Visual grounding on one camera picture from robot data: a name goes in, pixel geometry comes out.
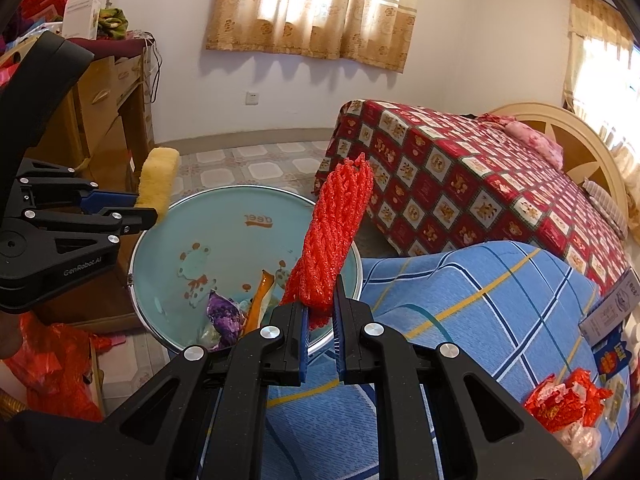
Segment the white wall socket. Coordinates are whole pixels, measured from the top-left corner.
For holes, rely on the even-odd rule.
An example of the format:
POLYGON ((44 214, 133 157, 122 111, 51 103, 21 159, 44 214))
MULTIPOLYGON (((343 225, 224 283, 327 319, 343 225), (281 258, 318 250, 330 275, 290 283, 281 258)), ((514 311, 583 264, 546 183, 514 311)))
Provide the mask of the white wall socket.
POLYGON ((247 92, 245 95, 246 105, 257 105, 259 103, 259 94, 257 92, 247 92))

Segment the red plastic bag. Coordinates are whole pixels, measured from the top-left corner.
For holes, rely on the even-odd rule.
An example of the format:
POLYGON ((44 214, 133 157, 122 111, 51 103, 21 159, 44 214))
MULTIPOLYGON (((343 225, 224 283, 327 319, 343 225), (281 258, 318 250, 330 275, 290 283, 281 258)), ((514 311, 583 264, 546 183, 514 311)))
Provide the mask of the red plastic bag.
POLYGON ((523 408, 552 434, 578 422, 594 427, 604 410, 604 402, 613 395, 607 388, 597 387, 584 368, 570 373, 564 382, 548 376, 528 396, 523 408))

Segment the blue milk carton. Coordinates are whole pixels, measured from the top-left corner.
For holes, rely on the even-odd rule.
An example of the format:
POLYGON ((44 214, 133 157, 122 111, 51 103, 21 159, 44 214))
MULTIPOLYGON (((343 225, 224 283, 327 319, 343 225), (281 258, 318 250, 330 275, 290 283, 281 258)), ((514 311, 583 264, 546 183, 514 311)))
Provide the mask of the blue milk carton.
POLYGON ((592 353, 597 364, 600 382, 605 384, 619 373, 631 360, 631 352, 627 349, 623 325, 619 325, 611 333, 598 342, 592 353))

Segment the white plastic bag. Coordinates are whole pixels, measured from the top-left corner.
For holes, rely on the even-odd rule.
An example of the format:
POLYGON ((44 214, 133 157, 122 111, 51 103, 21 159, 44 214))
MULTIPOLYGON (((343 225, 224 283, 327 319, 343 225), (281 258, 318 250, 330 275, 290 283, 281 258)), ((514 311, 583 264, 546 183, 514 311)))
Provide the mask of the white plastic bag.
POLYGON ((553 434, 578 462, 597 463, 600 460, 600 430, 572 422, 553 434))

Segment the striped grey pillow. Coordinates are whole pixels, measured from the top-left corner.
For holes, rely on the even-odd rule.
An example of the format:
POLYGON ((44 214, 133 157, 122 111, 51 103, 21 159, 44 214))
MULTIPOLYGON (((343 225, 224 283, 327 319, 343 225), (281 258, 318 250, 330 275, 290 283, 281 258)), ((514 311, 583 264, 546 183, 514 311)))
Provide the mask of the striped grey pillow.
POLYGON ((611 195, 608 194, 602 186, 589 179, 582 181, 582 188, 593 204, 593 207, 600 212, 600 215, 616 235, 621 240, 624 240, 628 235, 627 220, 623 215, 623 211, 617 206, 611 195))

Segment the orange foil snack packet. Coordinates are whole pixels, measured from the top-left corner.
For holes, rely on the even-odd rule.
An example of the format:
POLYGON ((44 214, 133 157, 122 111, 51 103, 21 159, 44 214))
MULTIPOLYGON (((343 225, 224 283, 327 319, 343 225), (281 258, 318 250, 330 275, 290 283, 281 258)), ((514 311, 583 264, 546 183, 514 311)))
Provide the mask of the orange foil snack packet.
POLYGON ((276 284, 274 275, 266 270, 262 271, 262 279, 257 287, 257 292, 250 303, 246 322, 244 325, 244 333, 248 334, 253 330, 257 330, 262 325, 262 319, 269 306, 273 287, 276 284))

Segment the cream wooden headboard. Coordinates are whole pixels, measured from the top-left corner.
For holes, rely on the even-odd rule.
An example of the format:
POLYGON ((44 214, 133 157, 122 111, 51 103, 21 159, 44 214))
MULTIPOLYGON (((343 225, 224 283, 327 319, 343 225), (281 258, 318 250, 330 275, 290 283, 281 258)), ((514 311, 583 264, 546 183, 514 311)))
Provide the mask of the cream wooden headboard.
POLYGON ((602 186, 628 218, 625 183, 614 158, 597 133, 582 119, 564 108, 541 102, 503 105, 491 114, 513 116, 560 144, 563 171, 577 184, 587 178, 602 186))

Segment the red bag on floor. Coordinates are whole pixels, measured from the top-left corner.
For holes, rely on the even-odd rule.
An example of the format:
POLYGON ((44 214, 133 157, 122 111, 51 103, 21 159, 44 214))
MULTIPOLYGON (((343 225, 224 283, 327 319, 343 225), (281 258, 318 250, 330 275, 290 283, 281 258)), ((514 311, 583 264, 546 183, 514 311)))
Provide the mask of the red bag on floor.
POLYGON ((62 323, 44 325, 32 312, 20 316, 20 330, 21 348, 4 362, 26 388, 28 408, 102 422, 86 379, 92 374, 92 357, 111 350, 114 340, 62 323))

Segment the red mesh net bag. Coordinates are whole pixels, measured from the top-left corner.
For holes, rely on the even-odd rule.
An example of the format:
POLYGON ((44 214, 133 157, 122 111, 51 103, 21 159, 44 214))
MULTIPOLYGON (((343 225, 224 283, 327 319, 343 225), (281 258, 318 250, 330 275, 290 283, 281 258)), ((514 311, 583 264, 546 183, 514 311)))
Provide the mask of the red mesh net bag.
POLYGON ((308 309, 312 330, 329 323, 333 293, 373 190, 373 171, 363 155, 338 164, 320 188, 303 251, 286 282, 282 304, 308 309))

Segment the wooden cabinet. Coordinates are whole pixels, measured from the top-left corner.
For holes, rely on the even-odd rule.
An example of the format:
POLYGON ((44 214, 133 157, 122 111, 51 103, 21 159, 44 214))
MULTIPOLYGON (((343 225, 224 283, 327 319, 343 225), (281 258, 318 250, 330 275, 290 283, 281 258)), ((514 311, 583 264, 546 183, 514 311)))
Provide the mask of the wooden cabinet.
MULTIPOLYGON (((143 39, 77 38, 75 42, 91 51, 94 60, 26 156, 70 167, 102 190, 134 192, 154 146, 150 48, 143 39)), ((40 321, 75 325, 98 334, 138 328, 127 288, 137 240, 135 235, 123 237, 114 268, 38 307, 40 321)))

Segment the yellow sponge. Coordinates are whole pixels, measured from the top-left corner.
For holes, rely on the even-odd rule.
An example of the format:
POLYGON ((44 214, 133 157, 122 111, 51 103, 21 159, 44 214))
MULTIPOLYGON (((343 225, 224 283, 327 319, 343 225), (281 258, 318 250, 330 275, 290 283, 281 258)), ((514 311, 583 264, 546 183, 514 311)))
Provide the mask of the yellow sponge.
POLYGON ((154 209, 158 222, 167 214, 179 165, 179 152, 161 146, 149 152, 142 166, 136 206, 154 209))

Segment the pink pillow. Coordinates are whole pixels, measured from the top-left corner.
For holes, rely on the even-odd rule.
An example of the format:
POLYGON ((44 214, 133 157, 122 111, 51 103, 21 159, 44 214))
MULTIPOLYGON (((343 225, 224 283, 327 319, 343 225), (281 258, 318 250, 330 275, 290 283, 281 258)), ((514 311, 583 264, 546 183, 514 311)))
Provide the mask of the pink pillow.
POLYGON ((554 169, 563 170, 562 146, 538 130, 512 116, 483 114, 478 116, 477 120, 485 124, 497 125, 512 139, 518 140, 536 151, 554 169))

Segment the white grey paper box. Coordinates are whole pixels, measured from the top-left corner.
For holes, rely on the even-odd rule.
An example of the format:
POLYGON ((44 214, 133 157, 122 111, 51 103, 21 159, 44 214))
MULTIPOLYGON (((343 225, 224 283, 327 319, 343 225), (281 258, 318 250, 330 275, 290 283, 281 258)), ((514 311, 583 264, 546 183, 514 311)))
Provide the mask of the white grey paper box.
POLYGON ((590 347, 596 346, 622 324, 639 303, 639 275, 627 269, 600 302, 579 323, 590 347))

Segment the red patterned bed cover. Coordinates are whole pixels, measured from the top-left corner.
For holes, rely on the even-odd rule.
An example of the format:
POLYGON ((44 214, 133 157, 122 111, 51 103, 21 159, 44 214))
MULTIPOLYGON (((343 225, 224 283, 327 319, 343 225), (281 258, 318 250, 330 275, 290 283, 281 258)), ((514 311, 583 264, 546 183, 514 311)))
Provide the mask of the red patterned bed cover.
POLYGON ((368 215, 399 255, 516 240, 552 252, 601 290, 629 266, 584 190, 491 118, 352 100, 337 116, 314 185, 358 156, 374 174, 368 215))

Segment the purple snack wrapper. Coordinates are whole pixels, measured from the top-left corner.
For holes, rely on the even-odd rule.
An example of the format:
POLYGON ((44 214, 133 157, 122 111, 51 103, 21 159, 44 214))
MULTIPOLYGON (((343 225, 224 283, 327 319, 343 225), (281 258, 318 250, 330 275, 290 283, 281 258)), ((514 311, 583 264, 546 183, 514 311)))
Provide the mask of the purple snack wrapper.
POLYGON ((215 349, 228 348, 238 342, 244 330, 245 315, 233 301, 211 290, 206 315, 219 336, 215 349))

